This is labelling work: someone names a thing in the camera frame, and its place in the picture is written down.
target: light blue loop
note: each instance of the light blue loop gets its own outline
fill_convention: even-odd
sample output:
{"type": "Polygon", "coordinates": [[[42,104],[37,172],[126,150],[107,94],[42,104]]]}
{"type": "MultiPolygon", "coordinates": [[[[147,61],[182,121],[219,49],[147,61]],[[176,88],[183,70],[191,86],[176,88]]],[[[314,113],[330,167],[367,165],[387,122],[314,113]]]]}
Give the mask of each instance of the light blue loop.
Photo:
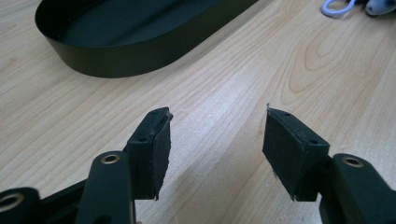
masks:
{"type": "Polygon", "coordinates": [[[350,0],[349,4],[340,10],[335,10],[335,11],[329,10],[328,9],[329,4],[335,1],[344,2],[344,0],[326,0],[326,2],[324,2],[323,6],[321,7],[322,13],[328,17],[340,17],[346,14],[355,5],[355,0],[350,0]]]}

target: light wood surface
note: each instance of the light wood surface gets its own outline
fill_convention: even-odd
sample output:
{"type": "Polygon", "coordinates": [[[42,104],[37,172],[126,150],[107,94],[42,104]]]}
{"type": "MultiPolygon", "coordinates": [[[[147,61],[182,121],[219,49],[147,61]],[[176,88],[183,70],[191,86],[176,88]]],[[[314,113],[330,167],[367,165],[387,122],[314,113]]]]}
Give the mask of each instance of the light wood surface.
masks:
{"type": "Polygon", "coordinates": [[[138,77],[88,77],[35,27],[39,0],[0,2],[0,191],[42,197],[123,149],[152,109],[169,106],[170,164],[149,223],[321,223],[262,154],[265,108],[289,111],[331,145],[371,162],[396,187],[396,17],[319,0],[261,0],[175,63],[138,77]]]}

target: wood grain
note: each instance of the wood grain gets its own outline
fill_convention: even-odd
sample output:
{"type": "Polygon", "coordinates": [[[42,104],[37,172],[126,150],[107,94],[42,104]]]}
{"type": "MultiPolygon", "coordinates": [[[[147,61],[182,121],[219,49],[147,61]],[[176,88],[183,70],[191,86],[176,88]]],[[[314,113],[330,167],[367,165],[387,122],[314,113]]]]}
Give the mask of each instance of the wood grain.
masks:
{"type": "Polygon", "coordinates": [[[86,178],[169,106],[169,169],[160,200],[137,202],[144,224],[320,223],[318,203],[292,202],[261,153],[266,103],[396,189],[395,14],[335,20],[321,1],[261,0],[177,62],[104,79],[60,60],[35,27],[39,2],[0,2],[0,191],[45,197],[86,178]]]}

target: oval black container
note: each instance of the oval black container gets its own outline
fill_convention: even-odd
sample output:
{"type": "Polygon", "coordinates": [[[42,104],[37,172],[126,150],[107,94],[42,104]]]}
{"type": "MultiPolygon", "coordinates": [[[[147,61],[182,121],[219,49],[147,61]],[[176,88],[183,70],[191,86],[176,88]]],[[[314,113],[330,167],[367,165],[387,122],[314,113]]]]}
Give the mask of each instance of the oval black container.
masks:
{"type": "Polygon", "coordinates": [[[168,65],[258,0],[43,0],[35,23],[62,60],[94,77],[168,65]]]}

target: black tray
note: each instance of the black tray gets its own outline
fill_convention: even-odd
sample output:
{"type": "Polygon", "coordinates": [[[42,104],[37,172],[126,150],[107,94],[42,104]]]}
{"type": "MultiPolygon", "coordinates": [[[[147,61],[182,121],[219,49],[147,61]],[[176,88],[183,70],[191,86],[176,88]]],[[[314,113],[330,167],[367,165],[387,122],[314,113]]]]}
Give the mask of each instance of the black tray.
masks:
{"type": "Polygon", "coordinates": [[[43,0],[35,23],[62,60],[130,77],[179,59],[258,0],[43,0]]]}

